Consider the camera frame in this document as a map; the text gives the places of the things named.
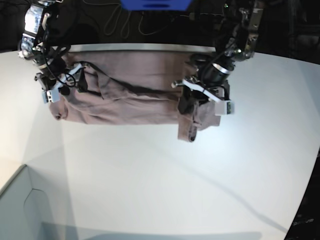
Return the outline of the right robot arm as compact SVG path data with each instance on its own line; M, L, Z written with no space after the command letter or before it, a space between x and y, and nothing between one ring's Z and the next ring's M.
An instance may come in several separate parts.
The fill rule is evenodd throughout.
M59 17L62 0L37 0L24 16L24 31L18 44L19 57L31 61L38 69L34 80L41 85L44 101L56 102L60 95L67 96L71 89L80 93L88 90L85 80L85 64L67 64L63 56L71 49L62 44L53 47L50 37L54 33L53 23Z

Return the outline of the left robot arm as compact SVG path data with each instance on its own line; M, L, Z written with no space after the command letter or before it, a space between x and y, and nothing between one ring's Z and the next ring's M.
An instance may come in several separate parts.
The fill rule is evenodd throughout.
M214 104L216 116L232 115L235 104L230 98L228 77L236 62L254 56L259 26L266 6L263 0L227 0L223 20L215 37L216 51L211 54L194 53L186 65L191 72L172 83L181 87L178 111L190 114L196 105Z

